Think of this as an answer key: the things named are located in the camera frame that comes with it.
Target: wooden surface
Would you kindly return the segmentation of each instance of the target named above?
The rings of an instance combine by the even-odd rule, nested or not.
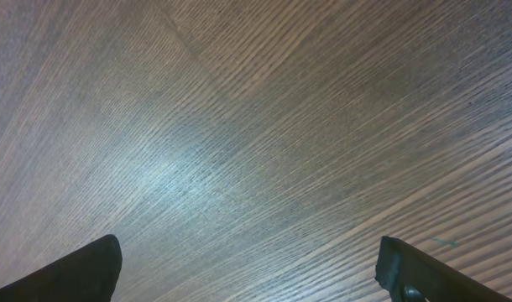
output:
[[[0,287],[107,233],[113,301],[512,298],[512,1],[0,0]]]

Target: brown wood grain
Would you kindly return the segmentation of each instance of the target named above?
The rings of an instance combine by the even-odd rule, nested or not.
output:
[[[512,1],[0,0],[0,287],[106,233],[114,301],[512,298]]]

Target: black object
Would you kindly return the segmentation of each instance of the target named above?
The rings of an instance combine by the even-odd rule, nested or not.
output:
[[[122,268],[114,235],[106,235],[0,289],[0,302],[108,302]]]
[[[393,302],[512,301],[400,239],[386,236],[381,238],[375,279],[390,292]]]

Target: wooden floor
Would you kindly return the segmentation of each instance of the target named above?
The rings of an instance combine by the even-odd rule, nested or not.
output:
[[[0,0],[0,287],[108,233],[113,301],[512,298],[512,1]]]

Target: green mark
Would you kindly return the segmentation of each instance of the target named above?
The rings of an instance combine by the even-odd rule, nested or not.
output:
[[[457,247],[457,242],[454,242],[454,241],[446,241],[444,239],[440,239],[440,238],[437,238],[437,237],[433,237],[433,238],[430,238],[431,240],[433,241],[436,241],[436,242],[439,242],[440,244],[447,244],[451,247]]]

